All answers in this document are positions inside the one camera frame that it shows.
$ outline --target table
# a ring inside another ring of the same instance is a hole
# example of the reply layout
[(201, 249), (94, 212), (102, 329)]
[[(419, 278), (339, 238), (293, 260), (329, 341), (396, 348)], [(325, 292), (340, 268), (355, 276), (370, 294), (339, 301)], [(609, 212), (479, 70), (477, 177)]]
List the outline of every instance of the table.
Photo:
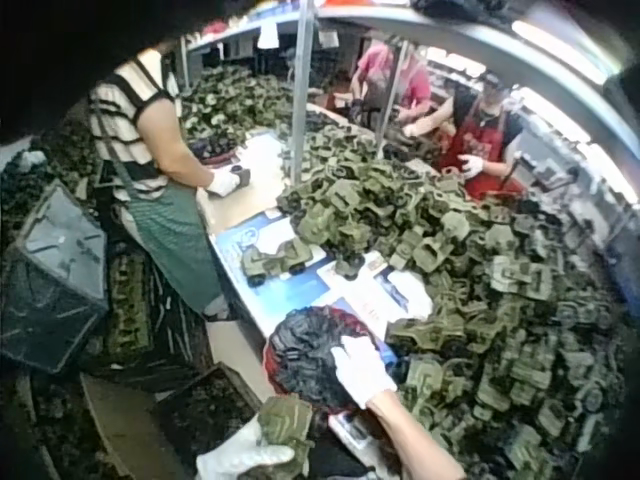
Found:
[[(321, 107), (310, 105), (309, 110), (348, 123)], [(322, 249), (312, 247), (314, 257), (300, 275), (283, 274), (258, 288), (247, 285), (240, 269), (242, 251), (257, 244), (261, 251), (273, 252), (294, 235), (289, 219), (274, 208), (276, 197), (287, 183), (278, 157), (281, 148), (282, 144), (268, 132), (254, 136), (238, 153), (240, 164), (251, 169), (251, 184), (225, 198), (214, 199), (204, 191), (197, 194), (211, 244), (261, 334), (268, 337), (287, 312), (310, 305), (334, 305), (355, 313), (378, 338), (384, 338), (388, 322), (428, 317), (433, 304), (422, 281), (410, 272), (394, 271), (377, 252), (365, 256), (365, 265), (354, 282), (337, 275), (334, 262)], [(379, 346), (383, 361), (395, 359), (384, 343), (379, 342)], [(338, 415), (331, 417), (329, 425), (342, 443), (365, 465), (374, 467), (381, 478), (396, 478), (388, 472), (378, 441), (367, 436), (360, 422), (358, 417)]]

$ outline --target red apron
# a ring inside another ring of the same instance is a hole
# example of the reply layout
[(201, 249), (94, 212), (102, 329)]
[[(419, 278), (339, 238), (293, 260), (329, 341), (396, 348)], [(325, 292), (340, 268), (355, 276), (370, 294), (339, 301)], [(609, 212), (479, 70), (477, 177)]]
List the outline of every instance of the red apron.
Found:
[[(477, 155), (489, 162), (504, 162), (502, 158), (502, 140), (504, 138), (506, 112), (503, 109), (500, 113), (497, 129), (481, 127), (474, 119), (479, 104), (480, 98), (476, 99), (464, 122), (462, 122), (462, 125), (453, 136), (451, 147), (438, 162), (438, 170), (442, 170), (445, 167), (456, 167), (462, 171), (464, 162), (458, 158), (458, 155), (465, 154)], [(522, 185), (513, 179), (509, 179), (502, 189), (500, 188), (501, 184), (502, 179), (500, 177), (480, 172), (475, 177), (467, 180), (465, 189), (476, 200), (481, 200), (486, 192), (501, 190), (522, 193), (524, 191)]]

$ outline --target striped shirt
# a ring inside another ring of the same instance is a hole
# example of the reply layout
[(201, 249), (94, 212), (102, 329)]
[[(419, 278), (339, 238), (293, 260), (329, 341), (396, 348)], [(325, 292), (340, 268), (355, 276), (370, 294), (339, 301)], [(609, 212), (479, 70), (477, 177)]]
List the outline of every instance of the striped shirt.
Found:
[[(136, 128), (138, 119), (146, 107), (161, 98), (173, 101), (180, 116), (181, 105), (177, 95), (175, 77), (173, 74), (163, 73), (162, 56), (156, 50), (146, 50), (137, 59), (120, 66), (90, 94), (91, 105), (95, 105), (97, 101), (113, 149), (142, 198), (158, 198), (169, 179), (158, 169), (155, 159), (140, 137)], [(90, 112), (91, 132), (98, 155), (103, 160), (100, 180), (113, 183), (114, 196), (128, 201), (129, 195), (113, 166), (93, 108)]]

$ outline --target green apron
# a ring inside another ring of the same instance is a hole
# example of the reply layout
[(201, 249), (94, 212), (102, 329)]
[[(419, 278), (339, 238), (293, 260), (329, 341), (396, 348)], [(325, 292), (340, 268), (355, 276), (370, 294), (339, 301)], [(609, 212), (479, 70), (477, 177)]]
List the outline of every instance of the green apron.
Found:
[(100, 112), (97, 108), (94, 111), (109, 156), (129, 194), (127, 210), (135, 221), (143, 247), (195, 312), (202, 313), (214, 300), (224, 308), (226, 302), (216, 274), (213, 251), (198, 213), (195, 190), (169, 180), (160, 197), (153, 200), (140, 197), (111, 138), (105, 134)]

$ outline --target white glove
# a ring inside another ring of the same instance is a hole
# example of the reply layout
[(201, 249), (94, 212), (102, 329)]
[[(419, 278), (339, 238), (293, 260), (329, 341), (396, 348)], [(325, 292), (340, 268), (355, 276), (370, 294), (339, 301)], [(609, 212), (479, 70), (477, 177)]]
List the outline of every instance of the white glove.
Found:
[(240, 177), (235, 173), (218, 170), (213, 174), (213, 182), (207, 187), (207, 191), (226, 197), (233, 192), (240, 183)]
[(416, 129), (416, 126), (413, 123), (403, 127), (402, 133), (404, 134), (405, 137), (409, 137), (409, 138), (418, 136), (418, 131)]
[(30, 150), (22, 152), (18, 163), (18, 171), (27, 173), (34, 165), (40, 165), (47, 161), (47, 156), (41, 150)]
[(336, 376), (360, 408), (367, 408), (367, 403), (379, 393), (398, 389), (368, 337), (342, 337), (342, 345), (344, 348), (331, 349)]
[(465, 162), (462, 166), (462, 176), (466, 180), (475, 177), (484, 168), (484, 159), (477, 155), (458, 155), (458, 158)]
[(256, 415), (215, 450), (198, 455), (196, 480), (232, 480), (260, 465), (277, 465), (293, 459), (294, 451), (285, 446), (259, 446), (262, 429)]

